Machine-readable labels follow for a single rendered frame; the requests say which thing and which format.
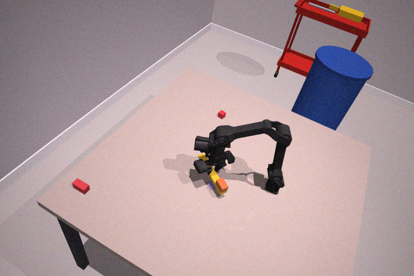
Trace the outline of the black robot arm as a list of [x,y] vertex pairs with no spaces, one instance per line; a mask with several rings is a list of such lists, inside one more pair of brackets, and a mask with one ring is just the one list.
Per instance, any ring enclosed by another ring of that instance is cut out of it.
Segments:
[[[274,130],[275,128],[276,130]],[[220,125],[209,133],[209,137],[196,136],[194,150],[209,155],[209,150],[216,156],[221,156],[225,148],[230,148],[230,143],[235,139],[267,134],[276,141],[273,163],[268,164],[268,180],[265,190],[277,195],[280,188],[285,186],[283,172],[281,170],[286,148],[292,142],[292,135],[288,125],[279,121],[265,119],[258,123],[250,123],[240,126]]]

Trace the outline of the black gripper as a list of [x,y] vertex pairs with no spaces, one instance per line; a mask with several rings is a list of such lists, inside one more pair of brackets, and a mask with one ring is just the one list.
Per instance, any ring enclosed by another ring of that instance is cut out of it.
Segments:
[[202,174],[204,172],[207,172],[208,175],[212,172],[212,166],[215,166],[215,171],[221,170],[223,167],[227,166],[226,159],[228,161],[228,164],[234,163],[234,156],[230,151],[225,151],[221,156],[216,156],[211,152],[211,149],[209,150],[210,155],[208,155],[208,159],[206,161],[203,161],[203,159],[199,159],[194,161],[194,167],[197,170],[199,174]]

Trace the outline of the red cube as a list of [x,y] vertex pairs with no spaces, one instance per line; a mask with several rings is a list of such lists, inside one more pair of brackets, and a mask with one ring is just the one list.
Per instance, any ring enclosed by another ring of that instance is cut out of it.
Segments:
[[224,112],[223,110],[221,110],[220,112],[218,112],[218,117],[220,119],[223,119],[225,117],[225,115],[226,115],[226,112]]

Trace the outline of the red rectangular block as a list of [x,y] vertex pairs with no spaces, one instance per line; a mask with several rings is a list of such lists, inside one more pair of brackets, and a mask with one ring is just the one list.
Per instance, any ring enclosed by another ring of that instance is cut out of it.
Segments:
[[77,178],[73,183],[73,188],[75,188],[76,190],[78,190],[79,192],[81,192],[82,194],[86,194],[89,190],[90,187],[87,183],[84,183],[82,180],[80,180],[79,178]]

